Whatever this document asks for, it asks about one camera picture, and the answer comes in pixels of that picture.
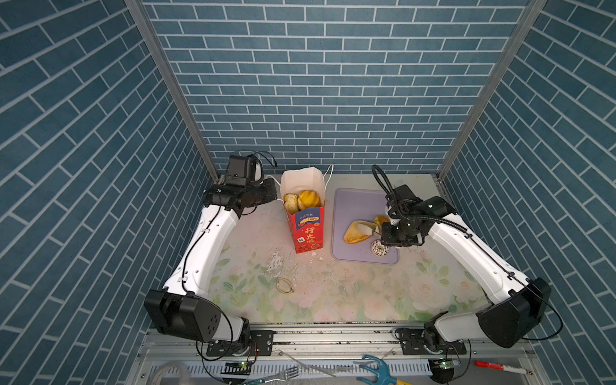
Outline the small orange bun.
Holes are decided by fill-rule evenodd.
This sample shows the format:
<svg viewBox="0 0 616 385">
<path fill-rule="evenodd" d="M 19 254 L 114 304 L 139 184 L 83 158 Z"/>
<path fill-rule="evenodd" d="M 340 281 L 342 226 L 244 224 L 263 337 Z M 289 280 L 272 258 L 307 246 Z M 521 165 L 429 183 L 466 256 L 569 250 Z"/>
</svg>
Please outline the small orange bun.
<svg viewBox="0 0 616 385">
<path fill-rule="evenodd" d="M 389 223 L 391 220 L 387 216 L 380 215 L 377 216 L 373 221 L 375 224 L 377 224 L 378 227 L 381 227 L 384 223 Z"/>
</svg>

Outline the chocolate sprinkled donut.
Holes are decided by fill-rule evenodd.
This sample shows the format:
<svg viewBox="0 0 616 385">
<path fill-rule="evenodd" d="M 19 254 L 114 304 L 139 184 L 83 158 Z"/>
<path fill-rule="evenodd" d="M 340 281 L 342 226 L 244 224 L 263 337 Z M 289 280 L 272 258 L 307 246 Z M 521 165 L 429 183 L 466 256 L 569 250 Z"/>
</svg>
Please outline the chocolate sprinkled donut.
<svg viewBox="0 0 616 385">
<path fill-rule="evenodd" d="M 371 251 L 377 257 L 384 257 L 389 253 L 389 247 L 382 244 L 380 240 L 374 240 L 371 244 Z"/>
</svg>

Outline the tan bread slice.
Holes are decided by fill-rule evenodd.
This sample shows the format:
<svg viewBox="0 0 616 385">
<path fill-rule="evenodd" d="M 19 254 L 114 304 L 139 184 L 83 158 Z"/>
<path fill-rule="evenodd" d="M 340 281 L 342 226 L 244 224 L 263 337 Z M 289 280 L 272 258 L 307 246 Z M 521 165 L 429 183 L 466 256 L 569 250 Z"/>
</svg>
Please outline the tan bread slice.
<svg viewBox="0 0 616 385">
<path fill-rule="evenodd" d="M 349 225 L 343 236 L 343 240 L 347 244 L 357 244 L 359 242 L 364 242 L 370 237 L 378 234 L 380 234 L 380 227 L 378 227 L 377 224 L 374 222 L 358 220 L 353 221 Z"/>
</svg>

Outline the small shell shaped bread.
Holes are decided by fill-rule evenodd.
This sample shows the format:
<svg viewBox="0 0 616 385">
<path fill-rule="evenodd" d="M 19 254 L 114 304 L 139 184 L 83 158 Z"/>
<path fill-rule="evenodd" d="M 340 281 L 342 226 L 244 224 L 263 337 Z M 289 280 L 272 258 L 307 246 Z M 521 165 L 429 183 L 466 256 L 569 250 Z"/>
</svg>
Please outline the small shell shaped bread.
<svg viewBox="0 0 616 385">
<path fill-rule="evenodd" d="M 295 215 L 300 211 L 298 203 L 298 195 L 288 193 L 283 197 L 284 207 L 289 215 Z"/>
</svg>

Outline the red paper gift bag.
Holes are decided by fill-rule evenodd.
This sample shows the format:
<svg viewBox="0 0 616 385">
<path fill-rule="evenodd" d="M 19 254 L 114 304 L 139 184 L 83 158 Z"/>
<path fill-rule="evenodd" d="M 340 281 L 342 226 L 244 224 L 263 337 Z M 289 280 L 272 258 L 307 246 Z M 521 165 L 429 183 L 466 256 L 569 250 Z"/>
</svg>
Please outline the red paper gift bag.
<svg viewBox="0 0 616 385">
<path fill-rule="evenodd" d="M 305 253 L 323 247 L 326 190 L 333 171 L 333 165 L 329 166 L 325 173 L 316 167 L 288 170 L 282 174 L 280 181 L 274 181 L 280 191 L 278 200 L 282 203 L 286 194 L 298 195 L 303 190 L 314 190 L 321 200 L 319 208 L 305 209 L 295 215 L 289 215 L 284 207 L 296 253 Z"/>
</svg>

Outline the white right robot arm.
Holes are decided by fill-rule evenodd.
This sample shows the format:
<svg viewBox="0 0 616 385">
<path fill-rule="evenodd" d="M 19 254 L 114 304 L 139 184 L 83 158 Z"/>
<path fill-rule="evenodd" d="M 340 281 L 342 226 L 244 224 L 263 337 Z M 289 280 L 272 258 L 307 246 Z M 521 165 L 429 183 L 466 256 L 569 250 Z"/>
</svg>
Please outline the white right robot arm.
<svg viewBox="0 0 616 385">
<path fill-rule="evenodd" d="M 387 215 L 380 241 L 386 246 L 421 246 L 434 241 L 444 247 L 479 283 L 489 304 L 479 311 L 444 311 L 424 325 L 430 351 L 458 340 L 487 339 L 510 348 L 542 320 L 552 292 L 541 278 L 528 278 L 501 258 L 466 226 L 441 197 L 418 198 L 409 187 L 384 185 Z"/>
</svg>

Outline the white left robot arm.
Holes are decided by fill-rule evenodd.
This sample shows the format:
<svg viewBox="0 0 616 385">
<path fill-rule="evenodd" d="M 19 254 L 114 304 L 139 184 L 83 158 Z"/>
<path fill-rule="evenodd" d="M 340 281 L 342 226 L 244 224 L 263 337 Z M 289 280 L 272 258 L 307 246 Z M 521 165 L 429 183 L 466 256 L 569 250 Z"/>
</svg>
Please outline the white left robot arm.
<svg viewBox="0 0 616 385">
<path fill-rule="evenodd" d="M 249 320 L 227 316 L 207 297 L 223 246 L 243 211 L 275 201 L 277 190 L 272 178 L 245 186 L 214 184 L 206 190 L 197 229 L 178 267 L 144 300 L 159 333 L 201 343 L 225 341 L 232 350 L 248 346 Z"/>
</svg>

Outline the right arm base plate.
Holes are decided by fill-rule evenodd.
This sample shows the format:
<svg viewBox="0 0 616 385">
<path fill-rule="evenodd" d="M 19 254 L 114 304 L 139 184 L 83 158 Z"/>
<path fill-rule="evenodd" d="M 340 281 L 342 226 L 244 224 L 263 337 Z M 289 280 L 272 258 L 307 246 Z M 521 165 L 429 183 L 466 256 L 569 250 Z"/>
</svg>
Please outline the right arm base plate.
<svg viewBox="0 0 616 385">
<path fill-rule="evenodd" d="M 446 342 L 434 330 L 401 327 L 394 330 L 404 355 L 465 355 L 467 348 L 462 340 Z"/>
</svg>

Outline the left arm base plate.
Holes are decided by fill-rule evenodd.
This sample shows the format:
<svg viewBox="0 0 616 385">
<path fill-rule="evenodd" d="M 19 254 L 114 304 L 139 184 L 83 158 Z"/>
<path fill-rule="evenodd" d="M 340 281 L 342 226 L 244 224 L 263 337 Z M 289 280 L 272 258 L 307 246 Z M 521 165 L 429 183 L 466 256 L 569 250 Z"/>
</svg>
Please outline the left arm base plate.
<svg viewBox="0 0 616 385">
<path fill-rule="evenodd" d="M 210 341 L 207 344 L 205 355 L 212 358 L 232 355 L 271 356 L 273 343 L 274 332 L 272 330 L 244 331 L 239 340 L 234 342 L 225 340 Z"/>
</svg>

